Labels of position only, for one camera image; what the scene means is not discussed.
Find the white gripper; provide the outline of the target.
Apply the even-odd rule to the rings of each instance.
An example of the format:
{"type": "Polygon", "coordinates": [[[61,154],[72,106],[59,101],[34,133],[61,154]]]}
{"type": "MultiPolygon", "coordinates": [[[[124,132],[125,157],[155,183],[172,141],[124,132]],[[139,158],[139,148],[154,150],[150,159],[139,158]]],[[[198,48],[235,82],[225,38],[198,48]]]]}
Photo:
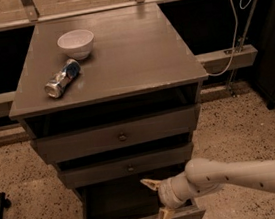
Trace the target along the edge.
{"type": "Polygon", "coordinates": [[[140,183],[157,191],[164,206],[159,208],[158,219],[172,219],[175,209],[192,198],[191,186],[184,172],[162,181],[143,178],[140,183]]]}

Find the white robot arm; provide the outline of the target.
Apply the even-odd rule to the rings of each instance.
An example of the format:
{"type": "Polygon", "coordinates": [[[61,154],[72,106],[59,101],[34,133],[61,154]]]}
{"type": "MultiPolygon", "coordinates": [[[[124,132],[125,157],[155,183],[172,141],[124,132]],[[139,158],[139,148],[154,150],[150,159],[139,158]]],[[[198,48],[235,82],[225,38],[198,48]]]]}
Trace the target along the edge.
{"type": "Polygon", "coordinates": [[[221,185],[275,193],[275,160],[223,163],[194,158],[178,175],[165,180],[142,179],[141,183],[158,193],[163,204],[158,219],[172,219],[175,210],[186,201],[211,194],[221,185]]]}

